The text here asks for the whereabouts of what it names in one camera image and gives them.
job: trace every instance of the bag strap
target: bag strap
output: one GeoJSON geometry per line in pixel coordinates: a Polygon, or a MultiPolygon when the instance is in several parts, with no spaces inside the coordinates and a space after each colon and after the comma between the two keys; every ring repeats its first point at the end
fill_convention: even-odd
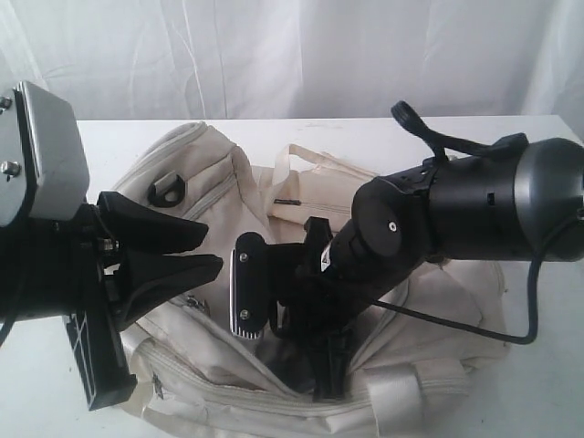
{"type": "Polygon", "coordinates": [[[264,195],[264,207],[267,213],[272,210],[274,200],[278,197],[290,178],[291,156],[295,156],[301,160],[304,160],[305,162],[315,164],[319,168],[343,173],[345,176],[363,180],[364,182],[377,176],[377,174],[374,172],[370,172],[348,162],[344,162],[343,160],[340,160],[330,155],[329,153],[314,152],[303,148],[302,146],[298,146],[297,144],[290,143],[276,156],[274,172],[272,173],[272,184],[269,189],[266,190],[266,194],[264,195]]]}

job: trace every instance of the black cable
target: black cable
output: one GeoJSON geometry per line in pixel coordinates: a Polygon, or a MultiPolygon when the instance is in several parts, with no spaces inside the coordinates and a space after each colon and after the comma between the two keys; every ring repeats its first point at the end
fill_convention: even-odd
{"type": "Polygon", "coordinates": [[[475,335],[490,339],[502,340],[504,342],[510,342],[513,344],[530,344],[536,340],[537,337],[537,280],[539,278],[541,264],[545,260],[549,248],[555,244],[564,233],[575,227],[577,224],[584,224],[582,222],[580,211],[577,214],[568,217],[566,220],[562,221],[559,225],[552,229],[552,231],[547,235],[547,238],[544,240],[544,244],[541,246],[541,249],[536,253],[533,260],[531,261],[529,272],[527,274],[527,314],[529,319],[529,329],[527,330],[527,334],[525,336],[507,335],[505,333],[486,330],[484,328],[479,328],[470,324],[464,324],[462,322],[451,321],[450,319],[438,318],[433,315],[428,315],[427,313],[418,312],[416,310],[411,310],[402,306],[396,306],[391,303],[385,303],[383,301],[369,298],[360,294],[355,294],[355,297],[373,306],[387,308],[388,310],[392,310],[396,313],[402,313],[403,315],[407,315],[409,317],[422,319],[424,321],[449,327],[451,329],[468,331],[470,333],[474,333],[475,335]]]}

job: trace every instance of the white wall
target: white wall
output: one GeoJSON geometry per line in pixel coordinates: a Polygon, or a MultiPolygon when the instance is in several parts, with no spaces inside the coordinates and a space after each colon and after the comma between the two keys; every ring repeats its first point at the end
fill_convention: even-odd
{"type": "Polygon", "coordinates": [[[584,138],[579,0],[0,0],[0,84],[80,119],[557,113],[584,138]]]}

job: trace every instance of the canvas bag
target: canvas bag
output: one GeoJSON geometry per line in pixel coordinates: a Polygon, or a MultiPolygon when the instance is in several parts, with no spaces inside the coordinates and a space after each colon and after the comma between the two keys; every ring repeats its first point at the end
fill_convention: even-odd
{"type": "MultiPolygon", "coordinates": [[[[213,127],[192,123],[157,141],[115,190],[149,205],[148,188],[168,172],[188,182],[186,196],[173,208],[157,210],[209,224],[196,252],[224,260],[245,231],[268,242],[272,230],[279,242],[299,240],[299,227],[310,215],[327,217],[338,231],[349,218],[352,195],[373,176],[290,145],[273,170],[254,169],[258,190],[241,149],[213,127]],[[293,155],[316,166],[291,171],[293,155]],[[275,199],[302,204],[292,209],[275,199]]],[[[368,330],[349,367],[347,400],[314,403],[259,359],[277,350],[269,332],[255,342],[229,333],[225,272],[122,334],[130,369],[139,378],[124,409],[175,436],[398,436],[424,417],[452,409],[469,392],[465,372],[506,354],[500,342],[370,308],[358,321],[368,330]]],[[[407,298],[410,308],[501,330],[503,289],[497,264],[452,261],[442,268],[422,266],[389,299],[401,304],[407,298]]]]}

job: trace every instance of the metal bolt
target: metal bolt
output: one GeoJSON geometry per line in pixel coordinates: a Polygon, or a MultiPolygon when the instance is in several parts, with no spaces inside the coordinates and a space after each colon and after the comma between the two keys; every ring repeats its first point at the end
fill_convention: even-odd
{"type": "Polygon", "coordinates": [[[22,166],[17,162],[2,162],[0,164],[0,172],[8,176],[18,176],[22,166]]]}
{"type": "Polygon", "coordinates": [[[12,99],[7,98],[6,96],[0,96],[0,109],[2,111],[8,110],[12,105],[12,99]]]}

